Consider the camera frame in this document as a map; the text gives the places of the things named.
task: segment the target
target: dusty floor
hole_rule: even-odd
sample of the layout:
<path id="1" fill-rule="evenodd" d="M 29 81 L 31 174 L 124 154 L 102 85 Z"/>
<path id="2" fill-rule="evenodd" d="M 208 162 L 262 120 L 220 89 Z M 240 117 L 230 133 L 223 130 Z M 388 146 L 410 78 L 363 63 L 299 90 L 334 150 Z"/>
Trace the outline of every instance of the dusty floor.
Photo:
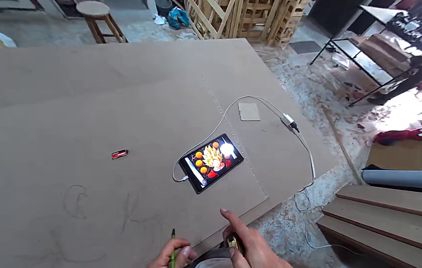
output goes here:
<path id="1" fill-rule="evenodd" d="M 110 5 L 111 13 L 120 25 L 130 42 L 144 40 L 182 40 L 197 39 L 192 30 L 175 31 L 168 26 L 157 26 L 150 19 L 147 9 L 137 7 L 122 7 L 119 4 Z M 83 20 L 55 21 L 42 12 L 5 11 L 0 13 L 0 32 L 8 35 L 19 47 L 31 46 L 65 46 L 95 43 Z M 303 20 L 294 35 L 293 41 L 315 40 L 323 46 L 327 38 L 311 23 Z M 342 82 L 351 82 L 349 73 L 361 71 L 350 70 L 342 74 L 342 70 L 334 68 L 326 70 L 323 63 L 330 58 L 325 52 L 314 65 L 308 63 L 316 53 L 296 54 L 290 46 L 285 49 L 267 47 L 259 41 L 250 41 L 256 52 L 280 80 L 283 89 L 295 99 L 302 113 L 318 129 L 331 151 L 339 160 L 339 165 L 318 178 L 315 184 L 308 188 L 310 213 L 307 231 L 309 242 L 313 247 L 327 245 L 328 242 L 316 227 L 315 221 L 321 216 L 321 208 L 330 202 L 334 193 L 346 184 L 356 183 L 345 157 L 335 140 L 329 123 L 320 107 L 327 106 L 332 112 L 334 123 L 343 136 L 346 150 L 351 155 L 357 168 L 364 167 L 369 141 L 382 130 L 405 129 L 413 124 L 415 105 L 422 107 L 421 97 L 415 92 L 406 92 L 394 98 L 387 106 L 374 107 L 362 101 L 353 108 L 346 108 L 348 102 L 337 97 Z M 362 58 L 365 65 L 371 63 Z M 385 75 L 373 68 L 382 80 Z M 361 88 L 372 89 L 368 78 L 357 81 Z M 304 213 L 297 210 L 306 208 L 308 203 L 303 195 L 297 195 L 278 205 L 264 216 L 254 221 L 251 226 L 258 229 L 270 243 L 274 251 L 282 258 L 297 267 L 339 268 L 339 267 L 369 267 L 369 258 L 360 257 L 341 248 L 312 249 L 305 241 Z M 379 263 L 371 266 L 383 267 Z"/>

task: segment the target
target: pencil sketch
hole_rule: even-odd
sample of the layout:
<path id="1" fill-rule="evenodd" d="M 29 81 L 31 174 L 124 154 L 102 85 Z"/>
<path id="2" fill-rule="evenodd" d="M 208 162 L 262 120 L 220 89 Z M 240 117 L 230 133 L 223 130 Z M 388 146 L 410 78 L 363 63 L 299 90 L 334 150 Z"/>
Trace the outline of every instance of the pencil sketch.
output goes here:
<path id="1" fill-rule="evenodd" d="M 128 193 L 128 196 L 126 197 L 126 200 L 123 204 L 124 219 L 123 219 L 123 225 L 122 225 L 122 230 L 120 234 L 123 234 L 127 222 L 130 221 L 130 222 L 140 223 L 140 221 L 131 218 L 131 215 L 133 214 L 133 211 L 138 206 L 138 203 L 139 203 L 139 198 L 138 198 L 138 195 L 136 195 L 133 200 L 133 203 L 130 206 L 130 193 Z"/>
<path id="2" fill-rule="evenodd" d="M 62 264 L 64 263 L 86 264 L 86 263 L 91 263 L 91 262 L 97 262 L 105 258 L 105 256 L 107 256 L 106 254 L 103 254 L 102 256 L 98 258 L 89 259 L 89 260 L 79 260 L 79 259 L 71 258 L 64 251 L 59 230 L 52 229 L 50 230 L 49 235 L 52 239 L 53 244 L 50 248 L 47 249 L 45 254 L 39 255 L 39 256 L 23 255 L 19 257 L 22 259 L 25 259 L 26 261 L 29 261 L 31 264 L 31 267 L 37 267 L 41 264 L 47 263 L 48 267 L 55 268 L 55 267 L 62 267 Z"/>
<path id="3" fill-rule="evenodd" d="M 85 187 L 81 185 L 72 185 L 68 187 L 64 195 L 63 206 L 65 212 L 77 219 L 86 219 L 83 212 L 82 200 L 87 197 Z"/>

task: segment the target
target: hand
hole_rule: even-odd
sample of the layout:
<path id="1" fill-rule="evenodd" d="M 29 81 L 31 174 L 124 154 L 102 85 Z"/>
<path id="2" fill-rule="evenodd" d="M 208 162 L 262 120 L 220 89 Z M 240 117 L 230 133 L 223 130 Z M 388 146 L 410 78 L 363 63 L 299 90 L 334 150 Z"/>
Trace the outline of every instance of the hand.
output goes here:
<path id="1" fill-rule="evenodd" d="M 234 231 L 246 249 L 245 256 L 233 247 L 229 249 L 234 268 L 292 268 L 285 260 L 277 257 L 257 230 L 247 228 L 231 211 L 221 209 L 221 215 L 231 223 L 222 233 L 223 238 L 226 239 Z"/>
<path id="2" fill-rule="evenodd" d="M 181 238 L 170 239 L 163 249 L 160 251 L 158 257 L 148 263 L 146 268 L 167 268 L 168 262 L 171 259 L 173 250 L 180 249 L 175 252 L 176 255 L 176 268 L 183 268 L 191 264 L 193 259 L 197 257 L 196 252 L 190 247 L 190 241 Z"/>

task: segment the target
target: stool leg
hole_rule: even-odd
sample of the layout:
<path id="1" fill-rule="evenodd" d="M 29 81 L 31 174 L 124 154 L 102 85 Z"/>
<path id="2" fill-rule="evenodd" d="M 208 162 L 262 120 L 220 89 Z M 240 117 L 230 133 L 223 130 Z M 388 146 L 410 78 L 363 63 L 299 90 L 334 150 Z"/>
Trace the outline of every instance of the stool leg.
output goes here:
<path id="1" fill-rule="evenodd" d="M 88 25 L 88 28 L 90 29 L 90 32 L 92 32 L 93 38 L 95 39 L 95 42 L 97 44 L 104 44 L 105 39 L 101 34 L 98 33 L 100 29 L 98 29 L 98 25 L 96 24 L 95 20 L 93 18 L 85 17 L 85 22 Z"/>
<path id="2" fill-rule="evenodd" d="M 115 36 L 115 38 L 118 40 L 119 43 L 123 43 L 120 34 L 118 33 L 118 30 L 113 25 L 112 21 L 110 20 L 110 15 L 103 16 L 103 20 L 107 23 L 110 30 L 112 30 L 112 34 Z"/>
<path id="3" fill-rule="evenodd" d="M 128 43 L 128 40 L 126 39 L 125 35 L 123 34 L 123 32 L 121 31 L 120 27 L 118 26 L 118 24 L 115 22 L 115 20 L 113 19 L 112 15 L 108 14 L 108 16 L 110 17 L 110 21 L 112 22 L 113 26 L 115 26 L 116 30 L 118 31 L 118 33 L 120 34 L 120 36 L 123 38 L 123 40 L 125 41 L 125 43 Z"/>

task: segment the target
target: gray tube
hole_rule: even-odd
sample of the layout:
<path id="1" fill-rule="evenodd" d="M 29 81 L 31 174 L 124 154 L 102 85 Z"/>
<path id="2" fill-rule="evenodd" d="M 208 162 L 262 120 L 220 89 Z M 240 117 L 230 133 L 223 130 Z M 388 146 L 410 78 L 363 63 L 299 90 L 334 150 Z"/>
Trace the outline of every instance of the gray tube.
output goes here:
<path id="1" fill-rule="evenodd" d="M 366 183 L 422 188 L 422 170 L 363 170 Z"/>

